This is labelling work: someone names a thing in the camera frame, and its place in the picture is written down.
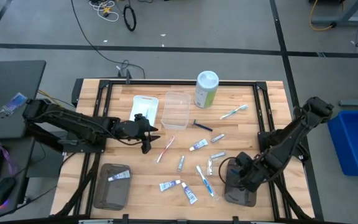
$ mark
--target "blue bin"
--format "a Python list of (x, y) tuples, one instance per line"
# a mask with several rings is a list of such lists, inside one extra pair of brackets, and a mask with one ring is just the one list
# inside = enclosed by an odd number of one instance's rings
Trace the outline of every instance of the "blue bin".
[(328, 128), (343, 173), (358, 175), (358, 111), (341, 111)]

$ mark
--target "wooden tabletop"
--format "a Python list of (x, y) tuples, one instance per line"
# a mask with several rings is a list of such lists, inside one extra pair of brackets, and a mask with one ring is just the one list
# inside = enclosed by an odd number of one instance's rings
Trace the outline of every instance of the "wooden tabletop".
[[(77, 112), (92, 116), (96, 99), (98, 79), (84, 80)], [(282, 82), (267, 82), (268, 95), (275, 127), (284, 128), (291, 122), (290, 110), (285, 96)], [(161, 118), (165, 104), (167, 91), (189, 93), (192, 96), (190, 106), (189, 125), (185, 131), (172, 131), (163, 128)], [(100, 167), (105, 163), (129, 165), (132, 171), (131, 189), (127, 205), (121, 211), (101, 210), (92, 208), (92, 218), (122, 218), (123, 214), (129, 214), (134, 219), (187, 219), (187, 220), (232, 220), (238, 216), (240, 220), (273, 220), (272, 206), (270, 202), (269, 187), (263, 184), (257, 191), (257, 203), (255, 207), (243, 207), (225, 201), (223, 197), (224, 184), (218, 176), (218, 166), (222, 159), (213, 163), (213, 175), (207, 176), (217, 196), (212, 198), (201, 177), (196, 173), (196, 165), (200, 165), (205, 172), (207, 158), (215, 153), (225, 151), (227, 156), (236, 156), (240, 152), (246, 152), (253, 157), (259, 153), (257, 132), (259, 131), (255, 100), (250, 86), (219, 86), (212, 107), (200, 109), (194, 104), (195, 86), (181, 85), (114, 85), (108, 116), (116, 116), (122, 120), (129, 118), (132, 109), (132, 100), (136, 95), (153, 96), (159, 99), (156, 124), (159, 131), (155, 132), (161, 138), (152, 143), (151, 151), (144, 155), (140, 146), (125, 146), (118, 141), (108, 139), (106, 150), (101, 156)], [(104, 105), (105, 93), (101, 105)], [(266, 111), (264, 99), (260, 91), (260, 100), (266, 130)], [(240, 105), (248, 104), (249, 109), (240, 111), (228, 119), (219, 120), (219, 117)], [(201, 124), (213, 128), (209, 132), (191, 125), (191, 121), (197, 119)], [(207, 139), (225, 134), (225, 138), (216, 144), (209, 144), (197, 151), (190, 152), (189, 147), (201, 139)], [(162, 157), (159, 164), (156, 163), (158, 155), (163, 151), (170, 136), (175, 140), (169, 150)], [(181, 155), (185, 155), (185, 163), (182, 172), (177, 172)], [(74, 155), (62, 168), (51, 214), (57, 213), (73, 195), (78, 186), (83, 154)], [(306, 214), (313, 215), (310, 195), (306, 183), (305, 173), (300, 161), (293, 158), (284, 171), (287, 189), (301, 206)], [(171, 180), (180, 179), (185, 182), (197, 196), (198, 201), (193, 205), (189, 201), (181, 186), (175, 186), (161, 192), (159, 184)], [(281, 195), (277, 190), (280, 214), (284, 217)], [(81, 213), (85, 212), (88, 189), (85, 190)]]

